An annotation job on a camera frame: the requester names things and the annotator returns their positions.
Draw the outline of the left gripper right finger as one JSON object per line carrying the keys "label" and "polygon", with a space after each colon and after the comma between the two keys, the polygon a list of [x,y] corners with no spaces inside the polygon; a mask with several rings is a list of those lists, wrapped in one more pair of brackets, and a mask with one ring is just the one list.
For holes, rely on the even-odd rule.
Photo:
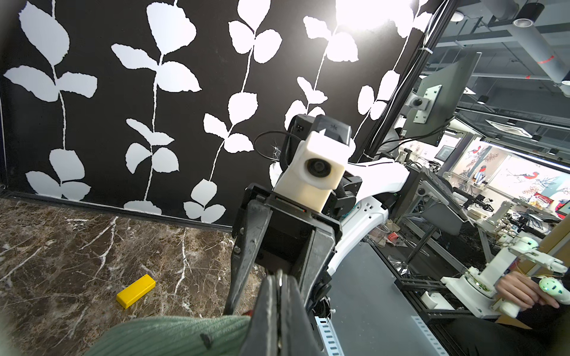
{"label": "left gripper right finger", "polygon": [[280,277],[280,355],[321,355],[297,280]]}

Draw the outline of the operator hand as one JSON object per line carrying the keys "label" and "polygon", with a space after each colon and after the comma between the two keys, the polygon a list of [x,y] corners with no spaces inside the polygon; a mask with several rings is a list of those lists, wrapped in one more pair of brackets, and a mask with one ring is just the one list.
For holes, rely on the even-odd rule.
{"label": "operator hand", "polygon": [[560,304],[543,292],[530,277],[517,271],[501,277],[495,284],[495,289],[501,298],[516,304],[522,310],[530,309],[536,304],[556,309],[560,307]]}

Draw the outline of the green corduroy bag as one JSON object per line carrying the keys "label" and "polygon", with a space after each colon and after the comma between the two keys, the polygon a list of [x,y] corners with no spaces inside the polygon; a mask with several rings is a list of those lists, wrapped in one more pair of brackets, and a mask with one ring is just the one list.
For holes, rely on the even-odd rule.
{"label": "green corduroy bag", "polygon": [[109,329],[87,355],[238,355],[249,316],[147,317]]}

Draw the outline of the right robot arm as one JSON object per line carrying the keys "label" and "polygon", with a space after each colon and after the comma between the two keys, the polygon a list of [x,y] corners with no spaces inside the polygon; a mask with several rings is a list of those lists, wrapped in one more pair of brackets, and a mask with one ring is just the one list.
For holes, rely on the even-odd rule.
{"label": "right robot arm", "polygon": [[388,209],[420,190],[443,191],[450,185],[426,168],[391,160],[351,166],[321,213],[264,187],[245,191],[233,225],[235,247],[224,314],[233,314],[249,273],[258,264],[297,279],[308,310],[325,316],[332,276],[349,252],[377,225]]}

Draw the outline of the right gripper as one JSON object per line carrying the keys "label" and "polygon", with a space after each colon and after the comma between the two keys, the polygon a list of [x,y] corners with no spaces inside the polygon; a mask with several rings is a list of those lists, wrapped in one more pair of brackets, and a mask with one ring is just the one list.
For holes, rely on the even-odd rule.
{"label": "right gripper", "polygon": [[350,236],[347,216],[356,207],[361,186],[362,178],[343,176],[322,213],[306,209],[257,183],[247,187],[232,228],[235,246],[224,315],[233,314],[238,307],[254,262],[271,272],[281,268],[292,273],[301,301],[309,307],[312,290],[335,244]]}

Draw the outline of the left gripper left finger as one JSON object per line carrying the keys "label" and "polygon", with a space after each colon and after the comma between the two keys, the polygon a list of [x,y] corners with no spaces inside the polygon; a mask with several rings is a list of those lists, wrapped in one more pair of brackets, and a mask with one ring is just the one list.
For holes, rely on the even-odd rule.
{"label": "left gripper left finger", "polygon": [[275,276],[270,275],[261,283],[253,315],[250,318],[239,355],[278,355],[279,292],[280,286]]}

